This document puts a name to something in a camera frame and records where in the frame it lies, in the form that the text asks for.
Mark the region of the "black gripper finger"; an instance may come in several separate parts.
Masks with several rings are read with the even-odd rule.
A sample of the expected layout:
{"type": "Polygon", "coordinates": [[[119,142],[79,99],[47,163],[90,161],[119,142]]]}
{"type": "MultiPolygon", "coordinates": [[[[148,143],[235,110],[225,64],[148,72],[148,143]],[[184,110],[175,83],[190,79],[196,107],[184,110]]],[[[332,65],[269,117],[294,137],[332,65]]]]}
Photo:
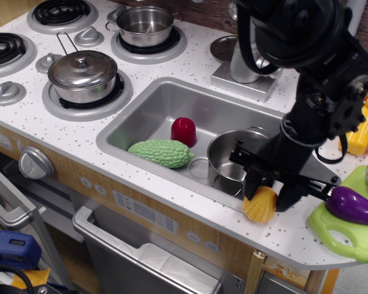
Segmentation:
{"type": "Polygon", "coordinates": [[[277,212],[285,212],[306,195],[306,188],[284,184],[277,197],[277,212]]]}
{"type": "Polygon", "coordinates": [[[260,174],[254,167],[249,167],[243,182],[243,194],[247,200],[251,200],[258,187],[267,182],[267,178],[260,174]]]}

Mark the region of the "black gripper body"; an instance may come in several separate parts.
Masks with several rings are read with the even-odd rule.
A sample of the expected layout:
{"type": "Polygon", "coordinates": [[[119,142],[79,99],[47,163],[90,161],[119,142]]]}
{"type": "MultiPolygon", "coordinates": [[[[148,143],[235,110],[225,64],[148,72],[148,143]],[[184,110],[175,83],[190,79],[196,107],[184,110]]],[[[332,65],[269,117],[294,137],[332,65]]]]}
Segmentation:
{"type": "Polygon", "coordinates": [[[307,195],[327,199],[341,180],[312,154],[313,148],[284,138],[237,139],[230,160],[247,172],[254,167],[267,180],[304,187],[307,195]]]}

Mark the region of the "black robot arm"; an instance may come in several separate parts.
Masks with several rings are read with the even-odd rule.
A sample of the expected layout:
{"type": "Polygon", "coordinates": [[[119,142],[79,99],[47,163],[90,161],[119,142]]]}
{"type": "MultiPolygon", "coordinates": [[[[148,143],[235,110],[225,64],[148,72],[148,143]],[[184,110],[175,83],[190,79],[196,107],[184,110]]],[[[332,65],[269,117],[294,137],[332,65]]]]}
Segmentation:
{"type": "Polygon", "coordinates": [[[253,198],[266,181],[282,189],[276,209],[284,212],[307,195],[321,200],[340,184],[318,150],[365,121],[368,52],[348,30],[349,7],[339,1],[237,1],[238,37],[243,59],[255,73],[279,68],[299,73],[296,101],[271,138],[235,140],[230,159],[243,166],[243,193],[253,198]]]}

